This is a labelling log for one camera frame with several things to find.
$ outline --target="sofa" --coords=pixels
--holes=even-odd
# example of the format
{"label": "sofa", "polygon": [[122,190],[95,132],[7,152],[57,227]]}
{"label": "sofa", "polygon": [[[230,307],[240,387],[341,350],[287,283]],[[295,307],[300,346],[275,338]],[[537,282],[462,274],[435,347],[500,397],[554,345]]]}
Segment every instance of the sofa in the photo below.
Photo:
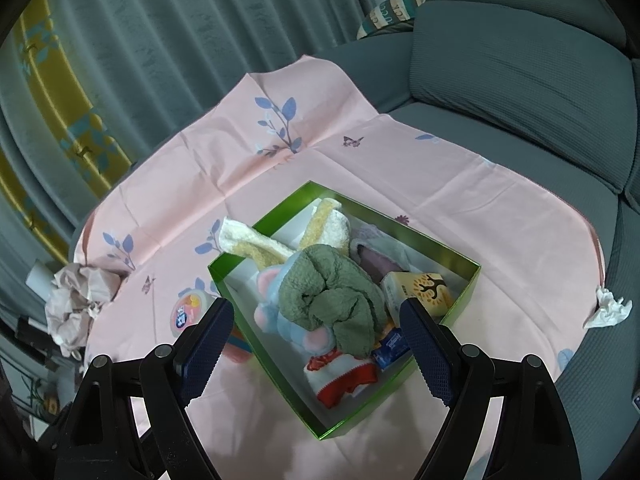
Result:
{"label": "sofa", "polygon": [[[412,32],[317,56],[380,113],[576,208],[600,239],[606,287],[640,305],[640,59],[605,0],[427,0]],[[585,480],[600,478],[638,423],[639,358],[636,306],[589,330],[557,381]]]}

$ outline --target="green box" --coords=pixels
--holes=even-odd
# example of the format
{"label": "green box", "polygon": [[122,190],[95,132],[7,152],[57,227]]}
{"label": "green box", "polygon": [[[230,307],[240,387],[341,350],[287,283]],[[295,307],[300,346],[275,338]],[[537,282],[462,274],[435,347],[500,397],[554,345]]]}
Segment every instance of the green box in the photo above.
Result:
{"label": "green box", "polygon": [[[254,228],[266,236],[273,236],[292,246],[294,234],[303,230],[303,226],[308,221],[305,215],[310,216],[312,205],[322,198],[333,198],[339,201],[342,204],[341,211],[352,222],[373,224],[382,232],[402,242],[406,250],[411,251],[417,258],[430,260],[430,268],[420,268],[420,270],[443,274],[452,295],[457,296],[455,303],[441,320],[441,323],[447,326],[453,324],[471,297],[480,273],[480,265],[411,227],[315,182],[307,182],[267,213],[254,225]],[[282,344],[289,344],[278,335],[263,334],[255,326],[253,311],[258,299],[255,294],[251,296],[254,285],[248,278],[254,271],[257,273],[257,267],[253,262],[245,262],[244,258],[228,253],[220,254],[209,266],[209,272],[220,294],[234,304],[236,325],[242,331],[258,361],[296,415],[318,439],[322,440],[347,432],[379,406],[417,368],[409,352],[381,372],[378,383],[365,388],[357,398],[343,400],[332,410],[326,409],[315,398],[307,399],[305,402],[303,397],[308,395],[297,378],[296,365],[295,363],[289,365],[288,362],[295,359],[283,360],[278,354],[285,348]]]}

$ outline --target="crumpled tissue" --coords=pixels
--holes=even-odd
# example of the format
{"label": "crumpled tissue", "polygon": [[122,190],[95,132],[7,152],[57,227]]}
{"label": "crumpled tissue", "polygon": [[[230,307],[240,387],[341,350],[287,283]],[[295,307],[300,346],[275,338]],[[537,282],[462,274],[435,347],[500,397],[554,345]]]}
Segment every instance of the crumpled tissue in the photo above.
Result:
{"label": "crumpled tissue", "polygon": [[623,322],[631,312],[633,303],[631,300],[625,301],[625,298],[616,300],[613,294],[602,286],[596,290],[596,297],[598,298],[598,309],[596,312],[584,323],[584,328],[601,328],[604,326],[614,326]]}
{"label": "crumpled tissue", "polygon": [[64,357],[80,359],[93,320],[120,288],[121,278],[108,270],[68,264],[54,275],[45,315],[47,329]]}

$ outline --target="pink ear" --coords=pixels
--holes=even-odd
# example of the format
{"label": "pink ear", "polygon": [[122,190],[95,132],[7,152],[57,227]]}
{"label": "pink ear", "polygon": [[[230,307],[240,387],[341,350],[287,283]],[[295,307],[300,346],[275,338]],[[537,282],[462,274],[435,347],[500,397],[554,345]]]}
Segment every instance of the pink ear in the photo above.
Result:
{"label": "pink ear", "polygon": [[258,273],[258,277],[256,278],[255,281],[258,285],[258,292],[263,298],[266,299],[267,289],[269,288],[269,284],[278,275],[281,268],[282,266],[267,267],[266,269],[261,270]]}

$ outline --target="blue plush toy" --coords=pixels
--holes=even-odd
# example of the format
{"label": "blue plush toy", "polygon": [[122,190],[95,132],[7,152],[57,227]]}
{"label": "blue plush toy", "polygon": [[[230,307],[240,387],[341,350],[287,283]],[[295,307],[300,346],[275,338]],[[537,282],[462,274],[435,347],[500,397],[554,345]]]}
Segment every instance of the blue plush toy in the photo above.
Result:
{"label": "blue plush toy", "polygon": [[335,348],[334,332],[327,326],[309,332],[286,319],[278,306],[278,290],[298,254],[293,254],[283,265],[267,267],[258,274],[258,291],[265,301],[255,309],[254,320],[263,332],[277,333],[301,350],[320,356]]}

